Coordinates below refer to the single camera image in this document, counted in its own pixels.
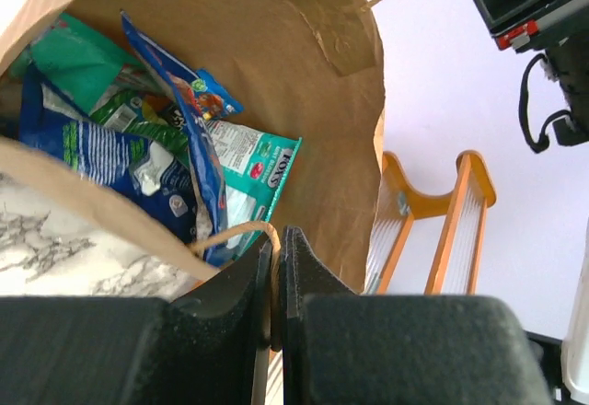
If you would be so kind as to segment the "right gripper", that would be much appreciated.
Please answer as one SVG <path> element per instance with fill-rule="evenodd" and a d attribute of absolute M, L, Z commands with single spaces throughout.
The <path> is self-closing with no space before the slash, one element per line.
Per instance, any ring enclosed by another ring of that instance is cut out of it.
<path fill-rule="evenodd" d="M 520 85 L 518 120 L 528 147 L 549 148 L 548 129 L 562 146 L 588 140 L 588 0 L 473 0 L 501 51 L 534 52 Z M 568 104 L 547 117 L 538 136 L 528 119 L 529 75 L 542 65 Z"/>

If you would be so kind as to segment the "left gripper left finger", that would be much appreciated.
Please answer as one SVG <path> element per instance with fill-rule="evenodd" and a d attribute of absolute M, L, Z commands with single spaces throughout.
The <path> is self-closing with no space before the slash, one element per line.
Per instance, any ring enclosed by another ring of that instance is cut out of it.
<path fill-rule="evenodd" d="M 261 404 L 271 242 L 174 302 L 5 297 L 5 404 Z"/>

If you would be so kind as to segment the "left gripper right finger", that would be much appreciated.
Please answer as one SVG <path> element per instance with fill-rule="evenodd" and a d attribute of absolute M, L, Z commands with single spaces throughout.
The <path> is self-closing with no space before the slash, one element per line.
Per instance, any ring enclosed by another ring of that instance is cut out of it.
<path fill-rule="evenodd" d="M 288 404 L 549 404 L 513 311 L 476 295 L 357 295 L 283 231 Z"/>

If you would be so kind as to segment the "blue white snack bag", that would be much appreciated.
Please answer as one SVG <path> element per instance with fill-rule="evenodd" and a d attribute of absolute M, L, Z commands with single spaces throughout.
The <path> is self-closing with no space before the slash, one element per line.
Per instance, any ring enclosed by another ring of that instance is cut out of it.
<path fill-rule="evenodd" d="M 86 118 L 33 64 L 24 74 L 18 139 L 121 194 L 183 243 L 196 238 L 198 204 L 188 168 L 156 141 Z"/>

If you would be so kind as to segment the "brown paper bag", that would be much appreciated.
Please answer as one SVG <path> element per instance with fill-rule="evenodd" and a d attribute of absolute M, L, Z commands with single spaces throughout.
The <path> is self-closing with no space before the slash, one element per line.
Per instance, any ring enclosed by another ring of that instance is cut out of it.
<path fill-rule="evenodd" d="M 7 68 L 62 12 L 119 44 L 121 15 L 243 104 L 238 123 L 301 138 L 272 216 L 362 291 L 382 173 L 383 45 L 367 0 L 4 0 Z"/>

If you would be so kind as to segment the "blue Burts crisps bag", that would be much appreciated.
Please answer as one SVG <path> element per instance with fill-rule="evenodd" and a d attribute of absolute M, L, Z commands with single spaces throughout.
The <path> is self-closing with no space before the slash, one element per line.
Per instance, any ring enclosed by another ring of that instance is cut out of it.
<path fill-rule="evenodd" d="M 139 30 L 125 11 L 121 11 L 121 26 L 136 58 L 175 102 L 184 120 L 182 131 L 188 139 L 189 169 L 197 199 L 196 240 L 204 241 L 227 229 L 225 174 L 205 118 L 197 108 L 191 86 L 194 72 Z"/>

